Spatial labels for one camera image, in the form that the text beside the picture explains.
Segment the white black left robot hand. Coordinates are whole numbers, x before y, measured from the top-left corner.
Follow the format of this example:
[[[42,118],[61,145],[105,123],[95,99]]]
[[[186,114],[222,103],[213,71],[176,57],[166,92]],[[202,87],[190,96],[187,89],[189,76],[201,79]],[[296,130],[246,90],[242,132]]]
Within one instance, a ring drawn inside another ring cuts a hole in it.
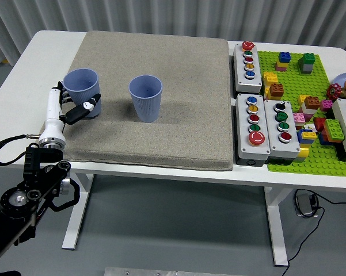
[[[101,94],[98,81],[87,82],[87,84],[91,87],[83,91],[85,99],[66,113],[62,112],[62,105],[66,102],[75,102],[75,99],[68,95],[62,82],[58,82],[57,86],[50,90],[45,130],[39,137],[41,147],[64,149],[66,145],[66,138],[63,135],[64,126],[73,125],[84,118],[93,118],[100,113]]]

